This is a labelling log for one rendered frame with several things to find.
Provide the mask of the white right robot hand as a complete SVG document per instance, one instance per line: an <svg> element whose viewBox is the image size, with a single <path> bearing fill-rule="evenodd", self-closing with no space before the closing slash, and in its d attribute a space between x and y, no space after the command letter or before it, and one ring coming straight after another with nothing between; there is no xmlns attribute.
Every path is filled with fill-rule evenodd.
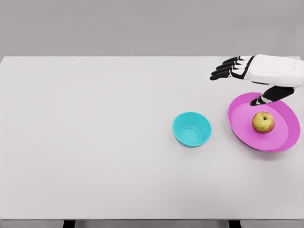
<svg viewBox="0 0 304 228"><path fill-rule="evenodd" d="M271 85L271 88L252 100L250 105L273 103L295 92L294 86L297 83L295 60L263 54L232 57L216 67L211 73L210 80L232 77L256 84Z"/></svg>

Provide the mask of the pink plate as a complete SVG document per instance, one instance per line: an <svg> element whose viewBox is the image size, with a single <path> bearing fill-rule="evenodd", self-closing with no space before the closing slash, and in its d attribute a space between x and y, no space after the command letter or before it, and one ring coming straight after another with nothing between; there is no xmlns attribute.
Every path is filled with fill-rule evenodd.
<svg viewBox="0 0 304 228"><path fill-rule="evenodd" d="M301 126L294 111L282 101L251 106L260 96L252 92L237 96L228 107L228 122L236 137L247 146L265 152L283 152L292 148L300 138ZM266 134L252 127L258 112L269 112L275 119L274 129Z"/></svg>

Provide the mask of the blue bowl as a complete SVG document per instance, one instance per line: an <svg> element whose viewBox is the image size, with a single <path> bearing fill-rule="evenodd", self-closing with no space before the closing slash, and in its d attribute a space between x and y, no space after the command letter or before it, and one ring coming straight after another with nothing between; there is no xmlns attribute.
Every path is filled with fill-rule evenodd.
<svg viewBox="0 0 304 228"><path fill-rule="evenodd" d="M206 143L212 135L209 120L197 112L184 112L172 123L175 139L184 147L195 148Z"/></svg>

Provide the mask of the yellow-red apple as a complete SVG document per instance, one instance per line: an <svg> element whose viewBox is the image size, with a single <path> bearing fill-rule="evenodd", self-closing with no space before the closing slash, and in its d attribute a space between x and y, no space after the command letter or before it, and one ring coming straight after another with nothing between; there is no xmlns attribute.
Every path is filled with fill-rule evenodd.
<svg viewBox="0 0 304 228"><path fill-rule="evenodd" d="M269 112L256 113L251 121L253 129L258 133L269 133L275 127L275 119Z"/></svg>

